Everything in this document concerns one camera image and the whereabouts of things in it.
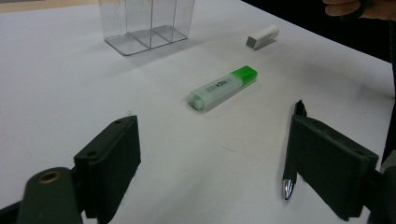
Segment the table surface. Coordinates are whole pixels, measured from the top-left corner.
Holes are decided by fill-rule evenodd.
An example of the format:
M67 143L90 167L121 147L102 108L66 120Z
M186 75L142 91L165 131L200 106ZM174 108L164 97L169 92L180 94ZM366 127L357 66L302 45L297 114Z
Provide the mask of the table surface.
M272 43L246 47L271 24ZM142 163L112 223L344 223L301 178L282 199L293 106L381 154L394 103L389 63L239 0L197 0L188 40L131 57L104 42L97 5L0 14L0 49L0 207L137 115ZM210 110L188 105L244 65L254 83Z

